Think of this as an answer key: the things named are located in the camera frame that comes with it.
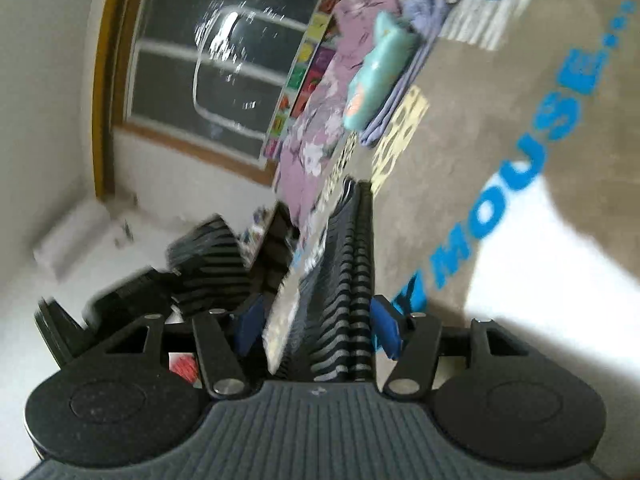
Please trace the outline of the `dark wooden side desk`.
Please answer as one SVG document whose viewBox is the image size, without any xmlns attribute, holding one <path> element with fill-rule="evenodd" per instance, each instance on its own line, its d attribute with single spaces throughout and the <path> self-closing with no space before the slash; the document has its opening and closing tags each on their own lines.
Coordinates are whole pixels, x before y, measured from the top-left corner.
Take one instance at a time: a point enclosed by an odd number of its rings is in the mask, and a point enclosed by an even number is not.
<svg viewBox="0 0 640 480">
<path fill-rule="evenodd" d="M 299 229 L 284 203 L 258 208 L 254 223 L 239 236 L 241 255 L 250 276 L 287 274 L 298 238 Z"/>
</svg>

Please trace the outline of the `white wall air conditioner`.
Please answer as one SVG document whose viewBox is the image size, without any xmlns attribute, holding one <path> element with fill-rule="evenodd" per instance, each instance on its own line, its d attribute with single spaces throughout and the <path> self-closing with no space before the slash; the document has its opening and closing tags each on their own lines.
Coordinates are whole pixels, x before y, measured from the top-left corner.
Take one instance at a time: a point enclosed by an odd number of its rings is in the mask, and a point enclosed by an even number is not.
<svg viewBox="0 0 640 480">
<path fill-rule="evenodd" d="M 38 268 L 58 280 L 108 228 L 111 215 L 104 203 L 87 198 L 64 214 L 35 246 Z"/>
</svg>

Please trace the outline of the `purple floral duvet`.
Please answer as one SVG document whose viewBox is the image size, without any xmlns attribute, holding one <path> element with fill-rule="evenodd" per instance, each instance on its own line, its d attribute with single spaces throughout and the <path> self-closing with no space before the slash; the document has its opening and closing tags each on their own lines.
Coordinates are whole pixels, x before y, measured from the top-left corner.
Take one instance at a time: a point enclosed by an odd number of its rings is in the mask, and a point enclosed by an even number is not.
<svg viewBox="0 0 640 480">
<path fill-rule="evenodd" d="M 334 6 L 340 33 L 336 52 L 280 151 L 276 193 L 299 229 L 314 209 L 323 171 L 345 134 L 348 85 L 373 47 L 374 23 L 382 11 L 399 15 L 399 0 L 338 0 Z"/>
</svg>

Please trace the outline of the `brown Mickey Mouse blanket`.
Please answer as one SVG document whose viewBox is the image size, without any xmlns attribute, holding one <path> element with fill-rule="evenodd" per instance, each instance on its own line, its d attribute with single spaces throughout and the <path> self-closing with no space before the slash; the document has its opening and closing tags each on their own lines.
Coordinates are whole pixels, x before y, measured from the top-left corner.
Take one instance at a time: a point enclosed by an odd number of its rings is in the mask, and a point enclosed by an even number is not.
<svg viewBox="0 0 640 480">
<path fill-rule="evenodd" d="M 639 0 L 459 0 L 367 148 L 316 103 L 279 194 L 301 278 L 342 178 L 372 185 L 375 283 L 414 271 L 453 320 L 494 318 L 562 360 L 639 368 Z"/>
</svg>

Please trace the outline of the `black white striped garment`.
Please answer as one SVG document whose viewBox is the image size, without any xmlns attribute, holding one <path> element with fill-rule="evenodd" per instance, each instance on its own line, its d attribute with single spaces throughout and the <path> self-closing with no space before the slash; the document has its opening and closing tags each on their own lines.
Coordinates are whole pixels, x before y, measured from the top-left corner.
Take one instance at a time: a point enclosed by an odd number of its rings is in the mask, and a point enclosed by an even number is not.
<svg viewBox="0 0 640 480">
<path fill-rule="evenodd" d="M 274 373 L 294 382 L 368 382 L 374 377 L 372 192 L 347 178 L 329 216 L 321 252 L 299 279 L 294 318 Z M 214 217 L 167 251 L 183 277 L 179 312 L 191 322 L 210 309 L 232 311 L 250 295 L 239 244 Z"/>
</svg>

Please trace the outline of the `colourful alphabet headboard panel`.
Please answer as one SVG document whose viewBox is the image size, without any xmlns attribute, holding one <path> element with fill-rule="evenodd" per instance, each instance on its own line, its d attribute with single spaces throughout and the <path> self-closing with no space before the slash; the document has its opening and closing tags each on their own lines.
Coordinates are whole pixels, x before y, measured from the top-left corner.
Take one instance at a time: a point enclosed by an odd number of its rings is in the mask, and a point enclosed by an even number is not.
<svg viewBox="0 0 640 480">
<path fill-rule="evenodd" d="M 280 157 L 281 145 L 297 117 L 317 88 L 337 49 L 337 27 L 334 8 L 340 0 L 318 0 L 308 20 L 302 41 L 296 51 L 288 79 L 271 119 L 262 156 L 269 160 Z"/>
</svg>

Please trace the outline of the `teal folded children top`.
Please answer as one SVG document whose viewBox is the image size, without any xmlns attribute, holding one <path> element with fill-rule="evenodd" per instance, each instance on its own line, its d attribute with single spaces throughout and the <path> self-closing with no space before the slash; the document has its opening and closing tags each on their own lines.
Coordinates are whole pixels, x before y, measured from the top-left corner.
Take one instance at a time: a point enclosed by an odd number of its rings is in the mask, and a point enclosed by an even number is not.
<svg viewBox="0 0 640 480">
<path fill-rule="evenodd" d="M 381 11 L 374 21 L 373 47 L 348 86 L 346 130 L 361 132 L 382 110 L 412 58 L 418 36 L 396 15 Z"/>
</svg>

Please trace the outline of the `lavender folded garment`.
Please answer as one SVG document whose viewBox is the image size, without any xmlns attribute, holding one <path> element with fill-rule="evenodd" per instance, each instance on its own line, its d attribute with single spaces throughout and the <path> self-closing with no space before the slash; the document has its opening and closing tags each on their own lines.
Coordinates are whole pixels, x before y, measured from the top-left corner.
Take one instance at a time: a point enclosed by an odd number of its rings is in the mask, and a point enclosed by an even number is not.
<svg viewBox="0 0 640 480">
<path fill-rule="evenodd" d="M 401 99 L 422 70 L 449 13 L 446 0 L 399 0 L 401 14 L 378 14 L 374 48 L 363 60 L 349 86 L 349 97 L 362 97 L 359 113 L 367 125 L 345 127 L 358 133 L 363 146 L 373 146 L 383 136 Z"/>
</svg>

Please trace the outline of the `window with wooden frame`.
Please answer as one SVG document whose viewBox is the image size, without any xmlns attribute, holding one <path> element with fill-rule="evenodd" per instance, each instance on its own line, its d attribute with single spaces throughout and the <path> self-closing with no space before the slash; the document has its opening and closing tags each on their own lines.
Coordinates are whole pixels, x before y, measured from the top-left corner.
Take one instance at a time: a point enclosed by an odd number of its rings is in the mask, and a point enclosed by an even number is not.
<svg viewBox="0 0 640 480">
<path fill-rule="evenodd" d="M 104 0 L 91 97 L 96 196 L 122 130 L 262 186 L 274 110 L 318 0 Z"/>
</svg>

